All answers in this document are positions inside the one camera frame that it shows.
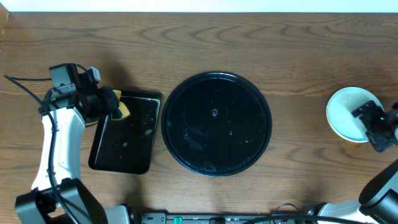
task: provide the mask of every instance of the wood grain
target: wood grain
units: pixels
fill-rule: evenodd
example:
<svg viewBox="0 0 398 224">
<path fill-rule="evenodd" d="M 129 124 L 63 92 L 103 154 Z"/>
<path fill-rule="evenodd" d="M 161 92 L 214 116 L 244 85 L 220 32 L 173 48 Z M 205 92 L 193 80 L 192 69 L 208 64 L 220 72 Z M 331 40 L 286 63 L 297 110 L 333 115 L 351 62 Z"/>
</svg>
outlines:
<svg viewBox="0 0 398 224">
<path fill-rule="evenodd" d="M 398 157 L 339 138 L 325 106 L 344 86 L 373 92 L 385 108 L 398 96 L 396 14 L 12 13 L 0 42 L 0 74 L 48 77 L 49 66 L 95 66 L 102 84 L 156 90 L 166 100 L 186 78 L 238 73 L 271 107 L 264 155 L 248 170 L 209 178 L 183 168 L 158 127 L 150 170 L 129 175 L 88 167 L 94 128 L 81 144 L 83 183 L 104 205 L 140 211 L 267 213 L 358 198 Z M 50 82 L 24 83 L 39 96 Z M 19 223 L 16 196 L 30 190 L 44 137 L 37 103 L 0 78 L 0 222 Z"/>
</svg>

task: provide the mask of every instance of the black rectangular tray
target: black rectangular tray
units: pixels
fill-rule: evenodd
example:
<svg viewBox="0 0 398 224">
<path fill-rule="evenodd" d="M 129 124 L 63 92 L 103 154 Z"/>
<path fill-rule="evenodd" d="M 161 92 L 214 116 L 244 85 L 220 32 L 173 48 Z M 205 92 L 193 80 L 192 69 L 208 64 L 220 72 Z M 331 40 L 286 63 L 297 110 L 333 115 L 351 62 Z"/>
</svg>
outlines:
<svg viewBox="0 0 398 224">
<path fill-rule="evenodd" d="M 149 169 L 161 105 L 160 93 L 122 90 L 120 101 L 130 115 L 98 121 L 88 165 L 94 170 L 144 174 Z"/>
</svg>

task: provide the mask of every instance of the water droplet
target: water droplet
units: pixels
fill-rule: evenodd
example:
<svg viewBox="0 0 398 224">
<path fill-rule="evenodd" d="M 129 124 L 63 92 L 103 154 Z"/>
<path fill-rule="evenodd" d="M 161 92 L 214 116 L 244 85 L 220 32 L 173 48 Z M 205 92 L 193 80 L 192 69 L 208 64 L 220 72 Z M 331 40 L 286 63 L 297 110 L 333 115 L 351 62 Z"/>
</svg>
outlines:
<svg viewBox="0 0 398 224">
<path fill-rule="evenodd" d="M 211 110 L 211 115 L 217 116 L 217 114 L 218 114 L 218 109 L 212 109 Z"/>
<path fill-rule="evenodd" d="M 148 130 L 145 131 L 145 135 L 148 135 L 150 133 L 152 133 L 152 129 L 148 129 Z"/>
</svg>

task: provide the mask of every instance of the sponge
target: sponge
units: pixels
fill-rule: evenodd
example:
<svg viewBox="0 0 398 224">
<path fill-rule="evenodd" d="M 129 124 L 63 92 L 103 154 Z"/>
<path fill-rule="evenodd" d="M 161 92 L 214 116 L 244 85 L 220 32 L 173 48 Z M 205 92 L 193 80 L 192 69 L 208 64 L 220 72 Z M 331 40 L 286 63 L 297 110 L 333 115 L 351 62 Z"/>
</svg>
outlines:
<svg viewBox="0 0 398 224">
<path fill-rule="evenodd" d="M 122 95 L 122 92 L 120 90 L 113 90 L 113 92 L 119 100 L 119 107 L 112 112 L 112 120 L 118 121 L 127 118 L 130 115 L 130 111 L 123 102 L 120 102 L 120 96 Z"/>
</svg>

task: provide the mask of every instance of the black cable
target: black cable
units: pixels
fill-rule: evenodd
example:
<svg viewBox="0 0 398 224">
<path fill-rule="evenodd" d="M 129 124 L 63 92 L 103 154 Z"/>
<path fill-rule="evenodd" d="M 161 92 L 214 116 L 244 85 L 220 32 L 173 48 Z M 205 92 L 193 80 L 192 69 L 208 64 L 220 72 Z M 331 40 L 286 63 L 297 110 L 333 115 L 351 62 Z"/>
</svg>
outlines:
<svg viewBox="0 0 398 224">
<path fill-rule="evenodd" d="M 94 124 L 86 125 L 86 128 L 92 127 L 92 126 L 94 126 L 94 125 L 96 125 L 96 124 L 98 124 L 98 122 L 97 122 L 97 123 L 94 123 Z"/>
<path fill-rule="evenodd" d="M 52 96 L 52 88 L 47 90 L 47 92 L 44 95 L 45 99 L 49 99 Z"/>
<path fill-rule="evenodd" d="M 310 216 L 310 215 L 273 215 L 271 217 L 256 218 L 247 221 L 243 224 L 256 224 L 259 222 L 275 221 L 275 220 L 299 220 L 299 221 L 322 221 L 322 222 L 332 222 L 340 224 L 365 224 L 357 221 L 346 220 L 342 218 L 335 217 L 322 217 L 322 216 Z"/>
<path fill-rule="evenodd" d="M 51 81 L 51 78 L 18 78 L 18 77 L 10 77 L 13 80 L 19 81 Z"/>
<path fill-rule="evenodd" d="M 279 205 L 277 208 L 275 208 L 275 210 L 272 211 L 272 212 L 269 214 L 269 216 L 275 214 L 275 212 L 277 212 L 279 209 L 281 209 L 281 208 L 283 208 L 283 207 L 285 207 L 285 206 L 294 207 L 298 212 L 300 212 L 300 209 L 297 208 L 294 204 L 292 204 L 292 203 L 283 203 L 283 204 Z"/>
<path fill-rule="evenodd" d="M 33 97 L 33 99 L 35 99 L 38 103 L 40 103 L 40 105 L 42 106 L 42 108 L 44 109 L 44 111 L 47 113 L 47 115 L 50 118 L 51 121 L 51 125 L 52 125 L 52 135 L 51 135 L 51 142 L 50 142 L 50 151 L 49 151 L 49 164 L 48 164 L 48 168 L 47 168 L 47 173 L 49 175 L 49 181 L 50 181 L 50 185 L 51 185 L 51 190 L 55 196 L 55 198 L 57 199 L 57 201 L 61 204 L 61 206 L 63 207 L 65 213 L 72 219 L 72 221 L 76 224 L 80 224 L 79 221 L 77 220 L 76 216 L 72 213 L 72 211 L 69 209 L 68 205 L 66 205 L 65 200 L 62 198 L 62 196 L 60 195 L 60 193 L 58 192 L 55 184 L 54 184 L 54 172 L 53 172 L 53 157 L 54 157 L 54 144 L 55 144 L 55 137 L 56 135 L 54 134 L 57 131 L 57 127 L 55 125 L 55 121 L 54 118 L 52 117 L 49 109 L 47 108 L 47 105 L 45 105 L 40 99 L 39 97 L 37 97 L 34 93 L 32 93 L 30 90 L 28 90 L 26 87 L 24 87 L 23 85 L 21 85 L 20 83 L 18 83 L 17 81 L 15 81 L 12 77 L 9 77 L 7 75 L 5 75 L 4 77 L 6 77 L 8 80 L 10 80 L 11 82 L 13 82 L 13 84 L 17 85 L 19 88 L 25 90 L 31 97 Z"/>
<path fill-rule="evenodd" d="M 83 67 L 83 66 L 81 66 L 79 64 L 76 64 L 76 67 L 83 69 L 85 72 L 88 72 L 88 70 L 85 67 Z"/>
</svg>

